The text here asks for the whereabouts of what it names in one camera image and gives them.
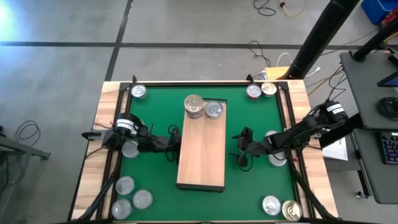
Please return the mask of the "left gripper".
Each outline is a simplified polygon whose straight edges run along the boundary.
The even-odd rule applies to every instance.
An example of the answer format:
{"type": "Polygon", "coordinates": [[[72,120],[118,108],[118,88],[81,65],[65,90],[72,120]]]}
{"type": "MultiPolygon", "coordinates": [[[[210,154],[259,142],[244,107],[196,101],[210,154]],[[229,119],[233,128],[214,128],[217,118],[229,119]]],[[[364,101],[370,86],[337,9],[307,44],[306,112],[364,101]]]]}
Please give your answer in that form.
{"type": "Polygon", "coordinates": [[[147,137],[146,151],[154,153],[164,151],[165,157],[169,162],[178,162],[180,157],[180,146],[173,145],[181,143],[182,136],[179,127],[175,124],[170,125],[168,134],[170,138],[149,135],[147,137]]]}

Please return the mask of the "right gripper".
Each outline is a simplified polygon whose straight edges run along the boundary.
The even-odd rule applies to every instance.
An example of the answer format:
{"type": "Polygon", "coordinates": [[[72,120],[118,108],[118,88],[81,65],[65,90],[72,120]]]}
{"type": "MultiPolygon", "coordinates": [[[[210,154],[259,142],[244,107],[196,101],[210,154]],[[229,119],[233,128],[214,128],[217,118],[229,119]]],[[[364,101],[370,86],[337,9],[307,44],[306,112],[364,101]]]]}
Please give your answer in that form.
{"type": "MultiPolygon", "coordinates": [[[[244,127],[243,130],[233,136],[233,139],[236,139],[237,146],[240,149],[247,149],[247,152],[252,157],[259,157],[260,155],[270,154],[269,144],[266,142],[257,142],[252,140],[253,131],[251,128],[244,127]]],[[[246,167],[248,165],[248,159],[246,158],[246,154],[244,152],[237,154],[230,152],[230,156],[232,156],[240,167],[246,167]]]]}

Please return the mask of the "wooden shelf black frame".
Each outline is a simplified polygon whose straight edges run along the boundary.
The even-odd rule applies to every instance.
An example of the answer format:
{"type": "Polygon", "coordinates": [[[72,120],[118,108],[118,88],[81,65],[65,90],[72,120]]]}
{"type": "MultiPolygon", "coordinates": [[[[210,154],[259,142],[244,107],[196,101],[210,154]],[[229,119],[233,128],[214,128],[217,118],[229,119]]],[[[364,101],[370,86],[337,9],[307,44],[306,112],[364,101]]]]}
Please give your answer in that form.
{"type": "Polygon", "coordinates": [[[179,189],[225,190],[226,102],[218,119],[184,114],[176,186],[179,189]]]}

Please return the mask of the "red-label can silver lid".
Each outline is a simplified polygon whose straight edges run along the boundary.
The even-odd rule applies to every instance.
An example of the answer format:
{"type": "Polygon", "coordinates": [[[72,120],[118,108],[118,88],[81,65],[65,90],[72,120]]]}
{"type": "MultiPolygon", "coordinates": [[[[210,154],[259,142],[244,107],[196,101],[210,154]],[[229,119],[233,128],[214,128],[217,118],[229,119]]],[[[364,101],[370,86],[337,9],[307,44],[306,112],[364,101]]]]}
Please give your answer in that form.
{"type": "Polygon", "coordinates": [[[249,99],[256,100],[262,95],[262,90],[255,84],[250,84],[246,88],[246,96],[249,99]]]}
{"type": "Polygon", "coordinates": [[[118,179],[115,189],[119,195],[128,195],[134,190],[134,186],[134,179],[130,176],[124,176],[118,179]]]}
{"type": "Polygon", "coordinates": [[[205,106],[205,113],[210,119],[218,119],[223,114],[223,109],[219,101],[209,101],[205,106]]]}

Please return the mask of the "gold-lid tin can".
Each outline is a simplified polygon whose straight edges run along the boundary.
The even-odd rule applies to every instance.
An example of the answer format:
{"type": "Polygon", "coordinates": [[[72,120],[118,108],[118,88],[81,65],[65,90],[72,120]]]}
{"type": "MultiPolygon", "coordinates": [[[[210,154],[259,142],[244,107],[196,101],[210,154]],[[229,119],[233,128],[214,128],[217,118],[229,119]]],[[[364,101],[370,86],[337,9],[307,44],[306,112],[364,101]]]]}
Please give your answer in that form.
{"type": "Polygon", "coordinates": [[[282,204],[282,214],[288,220],[292,222],[299,221],[303,215],[300,204],[294,200],[286,200],[282,204]]]}
{"type": "Polygon", "coordinates": [[[261,85],[261,90],[264,96],[271,97],[277,93],[277,85],[273,82],[264,82],[261,85]]]}

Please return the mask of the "green table mat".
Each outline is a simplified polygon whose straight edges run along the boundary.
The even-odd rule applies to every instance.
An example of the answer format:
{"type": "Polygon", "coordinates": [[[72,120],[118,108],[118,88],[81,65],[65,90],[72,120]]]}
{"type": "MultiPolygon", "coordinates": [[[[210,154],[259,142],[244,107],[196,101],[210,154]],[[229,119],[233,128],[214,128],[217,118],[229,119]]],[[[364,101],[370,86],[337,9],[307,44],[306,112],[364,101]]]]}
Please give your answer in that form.
{"type": "Polygon", "coordinates": [[[256,100],[241,86],[150,86],[143,99],[133,99],[131,111],[157,136],[166,136],[171,125],[182,126],[184,99],[188,95],[221,99],[226,104],[225,189],[223,192],[181,190],[178,167],[164,153],[141,153],[124,158],[121,175],[134,179],[136,189],[153,194],[152,205],[133,211],[131,221],[231,221],[267,220],[262,200],[268,195],[280,201],[295,197],[288,165],[275,167],[267,156],[250,159],[241,171],[234,155],[239,152],[235,135],[251,128],[255,141],[270,130],[282,131],[276,96],[256,100]]]}

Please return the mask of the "green-white-label can silver lid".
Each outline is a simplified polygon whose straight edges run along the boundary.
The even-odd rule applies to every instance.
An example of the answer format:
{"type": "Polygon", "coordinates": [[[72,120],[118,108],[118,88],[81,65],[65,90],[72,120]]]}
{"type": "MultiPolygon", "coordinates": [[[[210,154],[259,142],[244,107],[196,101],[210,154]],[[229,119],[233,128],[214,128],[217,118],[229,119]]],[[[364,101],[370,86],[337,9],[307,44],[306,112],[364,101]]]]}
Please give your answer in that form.
{"type": "Polygon", "coordinates": [[[137,157],[139,155],[138,145],[137,141],[126,141],[121,149],[123,156],[130,159],[137,157]]]}

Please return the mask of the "yellow box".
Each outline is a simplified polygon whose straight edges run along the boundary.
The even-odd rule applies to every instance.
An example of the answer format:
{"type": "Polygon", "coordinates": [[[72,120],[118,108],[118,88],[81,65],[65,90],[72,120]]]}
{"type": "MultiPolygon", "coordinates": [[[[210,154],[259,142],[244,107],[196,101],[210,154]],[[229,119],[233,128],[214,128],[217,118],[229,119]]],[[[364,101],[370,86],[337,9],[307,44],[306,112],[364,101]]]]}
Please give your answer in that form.
{"type": "Polygon", "coordinates": [[[283,77],[289,67],[268,67],[265,68],[266,77],[268,80],[277,80],[280,77],[283,77]]]}

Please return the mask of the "white paper sheet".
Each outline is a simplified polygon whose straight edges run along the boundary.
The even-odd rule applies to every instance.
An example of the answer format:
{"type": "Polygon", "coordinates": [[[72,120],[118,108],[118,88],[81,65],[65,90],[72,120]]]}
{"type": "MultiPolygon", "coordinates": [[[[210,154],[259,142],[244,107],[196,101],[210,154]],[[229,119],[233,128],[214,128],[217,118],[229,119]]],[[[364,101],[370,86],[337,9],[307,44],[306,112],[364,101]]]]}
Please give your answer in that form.
{"type": "MultiPolygon", "coordinates": [[[[314,134],[312,138],[315,138],[318,140],[319,143],[321,143],[321,138],[322,136],[326,135],[330,131],[332,133],[335,132],[336,128],[322,128],[318,133],[314,134]]],[[[321,146],[320,144],[320,149],[322,151],[323,157],[327,159],[337,159],[341,161],[348,161],[348,151],[347,151],[347,145],[346,145],[346,138],[342,137],[340,139],[337,139],[336,141],[332,142],[331,144],[328,144],[327,146],[321,146]]]]}

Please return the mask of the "black desk leg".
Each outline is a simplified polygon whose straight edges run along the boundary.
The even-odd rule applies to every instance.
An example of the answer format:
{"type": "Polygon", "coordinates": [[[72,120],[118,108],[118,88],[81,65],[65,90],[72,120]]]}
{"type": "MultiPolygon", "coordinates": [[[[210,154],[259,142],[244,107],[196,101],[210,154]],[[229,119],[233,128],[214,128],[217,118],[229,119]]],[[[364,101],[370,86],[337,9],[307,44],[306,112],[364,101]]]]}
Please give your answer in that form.
{"type": "Polygon", "coordinates": [[[357,113],[354,116],[350,117],[345,122],[345,124],[337,128],[331,129],[326,134],[323,134],[319,139],[320,146],[322,148],[327,147],[330,144],[333,144],[335,141],[344,138],[345,136],[350,134],[353,131],[353,129],[362,128],[362,127],[363,127],[363,122],[361,120],[361,116],[359,113],[357,113]]]}

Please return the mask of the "grey desk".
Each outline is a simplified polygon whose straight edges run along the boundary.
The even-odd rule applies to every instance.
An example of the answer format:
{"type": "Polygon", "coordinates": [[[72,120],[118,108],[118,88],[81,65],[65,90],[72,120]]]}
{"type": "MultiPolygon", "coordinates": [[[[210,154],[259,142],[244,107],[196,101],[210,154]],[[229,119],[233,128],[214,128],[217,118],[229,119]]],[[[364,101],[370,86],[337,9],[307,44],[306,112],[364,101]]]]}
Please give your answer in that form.
{"type": "Polygon", "coordinates": [[[379,87],[377,82],[398,71],[389,61],[389,54],[367,55],[365,61],[355,61],[351,54],[341,53],[340,60],[348,78],[362,124],[367,129],[398,130],[398,121],[390,120],[378,111],[381,98],[394,96],[398,92],[393,87],[379,87]]]}
{"type": "Polygon", "coordinates": [[[351,140],[354,148],[359,151],[359,160],[375,201],[379,204],[398,205],[398,165],[383,163],[376,133],[367,129],[354,129],[351,140]]]}

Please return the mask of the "black tower fan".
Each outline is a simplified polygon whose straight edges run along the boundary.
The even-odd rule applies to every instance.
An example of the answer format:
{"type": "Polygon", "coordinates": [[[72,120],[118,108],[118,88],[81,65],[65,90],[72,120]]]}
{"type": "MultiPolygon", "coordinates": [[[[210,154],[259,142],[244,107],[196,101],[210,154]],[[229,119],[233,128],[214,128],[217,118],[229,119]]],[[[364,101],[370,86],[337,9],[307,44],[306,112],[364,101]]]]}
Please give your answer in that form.
{"type": "Polygon", "coordinates": [[[281,79],[304,79],[358,3],[359,0],[330,0],[281,79]]]}

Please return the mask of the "black keyboard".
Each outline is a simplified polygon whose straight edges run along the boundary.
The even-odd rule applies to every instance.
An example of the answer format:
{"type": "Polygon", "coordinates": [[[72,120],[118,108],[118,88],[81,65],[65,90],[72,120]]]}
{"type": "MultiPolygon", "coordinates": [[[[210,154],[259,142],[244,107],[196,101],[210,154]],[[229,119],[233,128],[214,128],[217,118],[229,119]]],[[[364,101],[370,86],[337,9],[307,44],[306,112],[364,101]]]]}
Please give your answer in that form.
{"type": "Polygon", "coordinates": [[[398,133],[378,132],[377,137],[383,163],[398,166],[398,133]]]}

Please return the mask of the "grey metal table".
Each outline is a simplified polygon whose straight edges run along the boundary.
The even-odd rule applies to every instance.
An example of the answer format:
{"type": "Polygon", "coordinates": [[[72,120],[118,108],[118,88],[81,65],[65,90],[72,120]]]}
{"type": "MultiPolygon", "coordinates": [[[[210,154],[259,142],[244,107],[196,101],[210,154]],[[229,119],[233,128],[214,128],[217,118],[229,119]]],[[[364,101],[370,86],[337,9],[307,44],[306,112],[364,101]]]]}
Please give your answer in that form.
{"type": "Polygon", "coordinates": [[[50,153],[0,134],[0,222],[6,214],[14,189],[23,179],[33,156],[48,160],[50,153]]]}

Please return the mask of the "black tablet screen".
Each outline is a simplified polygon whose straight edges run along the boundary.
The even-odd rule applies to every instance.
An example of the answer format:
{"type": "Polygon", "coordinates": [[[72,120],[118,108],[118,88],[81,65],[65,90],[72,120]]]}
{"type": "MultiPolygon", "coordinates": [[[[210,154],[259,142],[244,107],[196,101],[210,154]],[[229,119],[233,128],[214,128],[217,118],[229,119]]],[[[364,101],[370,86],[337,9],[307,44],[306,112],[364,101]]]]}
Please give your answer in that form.
{"type": "Polygon", "coordinates": [[[377,82],[377,86],[398,88],[398,71],[377,82]]]}

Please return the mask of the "blue plastic bin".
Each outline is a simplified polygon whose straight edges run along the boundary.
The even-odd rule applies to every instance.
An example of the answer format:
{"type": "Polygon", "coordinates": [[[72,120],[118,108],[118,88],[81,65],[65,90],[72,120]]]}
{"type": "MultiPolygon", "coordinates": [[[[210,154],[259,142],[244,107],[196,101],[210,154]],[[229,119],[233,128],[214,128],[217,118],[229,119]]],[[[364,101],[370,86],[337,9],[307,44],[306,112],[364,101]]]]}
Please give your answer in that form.
{"type": "Polygon", "coordinates": [[[361,7],[370,22],[379,24],[390,12],[398,6],[398,0],[363,0],[361,7]]]}

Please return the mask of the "red box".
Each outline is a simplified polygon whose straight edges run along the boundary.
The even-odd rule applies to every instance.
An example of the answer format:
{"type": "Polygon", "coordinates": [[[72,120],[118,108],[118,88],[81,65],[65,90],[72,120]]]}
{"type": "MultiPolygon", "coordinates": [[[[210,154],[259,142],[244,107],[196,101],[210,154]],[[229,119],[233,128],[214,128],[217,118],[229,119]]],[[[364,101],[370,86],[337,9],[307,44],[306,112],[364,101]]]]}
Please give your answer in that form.
{"type": "Polygon", "coordinates": [[[380,27],[385,27],[391,23],[398,16],[398,12],[390,12],[385,16],[385,18],[380,22],[380,27]]]}

